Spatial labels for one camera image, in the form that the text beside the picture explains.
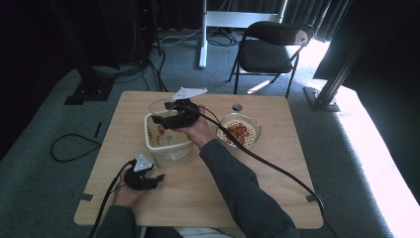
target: black cable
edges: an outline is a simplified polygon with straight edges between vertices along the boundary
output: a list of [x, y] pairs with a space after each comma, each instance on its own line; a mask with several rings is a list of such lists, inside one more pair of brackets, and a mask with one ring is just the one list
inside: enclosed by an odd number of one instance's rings
[[[61, 139], [66, 138], [66, 137], [69, 137], [69, 136], [79, 137], [79, 138], [81, 138], [81, 139], [83, 139], [83, 140], [86, 140], [86, 141], [91, 142], [91, 143], [93, 143], [93, 144], [96, 144], [96, 145], [98, 145], [98, 146], [96, 146], [95, 148], [93, 148], [93, 149], [92, 149], [92, 150], [90, 150], [90, 151], [87, 151], [87, 152], [85, 152], [85, 153], [81, 154], [80, 156], [77, 156], [77, 157], [74, 157], [74, 158], [71, 158], [71, 159], [68, 159], [68, 160], [61, 160], [61, 159], [59, 159], [59, 158], [58, 158], [58, 157], [54, 154], [53, 149], [54, 149], [54, 147], [55, 147], [56, 143], [58, 143]], [[86, 156], [86, 155], [88, 155], [88, 154], [90, 154], [90, 153], [92, 153], [92, 152], [94, 152], [94, 151], [98, 150], [99, 148], [101, 148], [101, 146], [102, 146], [102, 144], [101, 144], [101, 143], [99, 143], [99, 142], [95, 142], [95, 141], [90, 140], [90, 139], [88, 139], [88, 138], [86, 138], [86, 137], [84, 137], [84, 136], [80, 136], [80, 135], [77, 135], [77, 134], [74, 134], [74, 133], [69, 133], [69, 134], [65, 134], [65, 135], [63, 135], [63, 136], [59, 137], [58, 139], [56, 139], [56, 140], [52, 143], [52, 146], [51, 146], [51, 149], [50, 149], [50, 153], [51, 153], [51, 155], [52, 155], [52, 159], [53, 159], [53, 160], [55, 160], [55, 161], [57, 161], [57, 162], [60, 162], [60, 163], [67, 163], [67, 162], [76, 161], [76, 160], [78, 160], [78, 159], [80, 159], [80, 158], [82, 158], [82, 157], [84, 157], [84, 156]]]
[[161, 77], [160, 77], [160, 69], [157, 69], [152, 62], [151, 62], [151, 64], [152, 64], [152, 68], [157, 73], [158, 90], [159, 91], [163, 91], [164, 90], [164, 91], [167, 92], [167, 88], [164, 86], [163, 81], [161, 80]]
[[103, 198], [103, 200], [102, 200], [101, 207], [99, 208], [99, 212], [98, 212], [98, 216], [96, 217], [95, 224], [93, 225], [92, 230], [90, 231], [89, 238], [92, 238], [92, 237], [93, 237], [93, 235], [94, 235], [94, 234], [95, 234], [95, 232], [96, 232], [96, 229], [98, 228], [99, 221], [101, 220], [102, 213], [103, 213], [103, 211], [104, 211], [104, 209], [105, 209], [105, 205], [106, 205], [106, 202], [108, 201], [109, 195], [110, 195], [113, 191], [115, 191], [116, 189], [120, 188], [120, 186], [119, 186], [119, 187], [115, 188], [114, 190], [112, 189], [112, 188], [114, 187], [115, 183], [117, 182], [118, 177], [119, 177], [119, 176], [120, 176], [120, 174], [123, 172], [123, 170], [126, 168], [126, 166], [128, 166], [128, 165], [132, 165], [132, 166], [134, 166], [135, 164], [136, 164], [136, 160], [131, 160], [131, 161], [128, 161], [125, 165], [123, 165], [123, 166], [121, 167], [121, 169], [118, 171], [117, 175], [116, 175], [116, 176], [114, 177], [114, 179], [112, 180], [111, 184], [109, 184], [108, 189], [107, 189], [107, 191], [106, 191], [106, 193], [105, 193], [105, 196], [104, 196], [104, 198]]
[[305, 188], [312, 196], [315, 197], [319, 209], [321, 211], [321, 216], [322, 219], [324, 221], [324, 223], [326, 224], [326, 226], [330, 229], [330, 231], [333, 233], [333, 235], [335, 237], [338, 237], [337, 234], [335, 233], [335, 231], [333, 230], [333, 228], [330, 226], [330, 224], [327, 222], [327, 220], [325, 219], [325, 213], [324, 213], [324, 204], [321, 201], [321, 198], [319, 198], [319, 196], [310, 188], [308, 187], [305, 183], [303, 183], [299, 178], [295, 177], [294, 175], [292, 175], [291, 173], [285, 171], [284, 169], [266, 161], [265, 159], [261, 158], [260, 156], [254, 154], [253, 152], [251, 152], [250, 150], [248, 150], [246, 147], [244, 147], [240, 142], [238, 142], [238, 140], [225, 128], [222, 126], [222, 124], [219, 122], [219, 120], [217, 119], [217, 117], [215, 116], [217, 122], [211, 118], [209, 118], [208, 116], [204, 115], [203, 113], [200, 113], [200, 115], [202, 117], [204, 117], [205, 119], [207, 119], [208, 121], [212, 122], [213, 124], [215, 124], [222, 132], [225, 133], [225, 135], [229, 138], [230, 141], [232, 141], [239, 149], [241, 149], [243, 152], [247, 153], [249, 156], [253, 157], [254, 159], [258, 160], [259, 162], [265, 164], [266, 166], [269, 166], [270, 168], [281, 172], [282, 174], [288, 176], [289, 178], [293, 179], [295, 182], [297, 182], [299, 185], [301, 185], [303, 188]]

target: handheld controller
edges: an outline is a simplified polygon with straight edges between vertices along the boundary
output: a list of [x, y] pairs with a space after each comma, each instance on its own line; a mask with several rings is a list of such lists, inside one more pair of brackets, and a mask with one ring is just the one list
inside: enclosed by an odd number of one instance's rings
[[154, 168], [142, 154], [137, 158], [136, 164], [127, 170], [124, 182], [134, 190], [149, 190], [157, 188], [158, 183], [163, 180], [164, 175], [156, 178], [146, 178], [146, 174]]

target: person's right hand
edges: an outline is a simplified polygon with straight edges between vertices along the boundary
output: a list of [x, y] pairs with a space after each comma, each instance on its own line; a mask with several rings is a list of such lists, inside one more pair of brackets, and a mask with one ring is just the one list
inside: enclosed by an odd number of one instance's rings
[[[200, 105], [200, 113], [205, 114], [205, 109], [202, 108], [203, 105]], [[176, 132], [183, 132], [187, 135], [189, 140], [191, 140], [200, 150], [204, 147], [209, 141], [213, 140], [214, 137], [210, 132], [209, 125], [207, 120], [200, 116], [198, 120], [189, 127], [175, 129]]]

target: metal stand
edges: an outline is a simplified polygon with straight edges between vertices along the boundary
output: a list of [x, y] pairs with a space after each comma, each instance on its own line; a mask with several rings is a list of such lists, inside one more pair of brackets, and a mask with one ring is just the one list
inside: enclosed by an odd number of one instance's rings
[[82, 78], [73, 96], [69, 96], [64, 104], [81, 105], [87, 100], [108, 100], [115, 78], [98, 75], [93, 70], [62, 2], [50, 0], [50, 3], [57, 17], [57, 32]]
[[323, 104], [322, 101], [318, 101], [319, 93], [318, 89], [313, 87], [304, 87], [306, 96], [308, 97], [309, 103], [311, 104], [312, 110], [314, 111], [326, 111], [326, 112], [339, 112], [340, 107], [336, 102], [336, 99], [332, 99], [328, 104]]

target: snack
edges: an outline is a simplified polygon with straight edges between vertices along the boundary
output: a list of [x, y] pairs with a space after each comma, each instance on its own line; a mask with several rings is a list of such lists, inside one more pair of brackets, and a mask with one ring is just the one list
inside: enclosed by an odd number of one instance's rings
[[232, 126], [228, 127], [227, 130], [243, 146], [245, 145], [246, 138], [251, 136], [251, 133], [248, 130], [247, 126], [245, 126], [243, 123], [238, 123], [237, 125], [232, 125]]

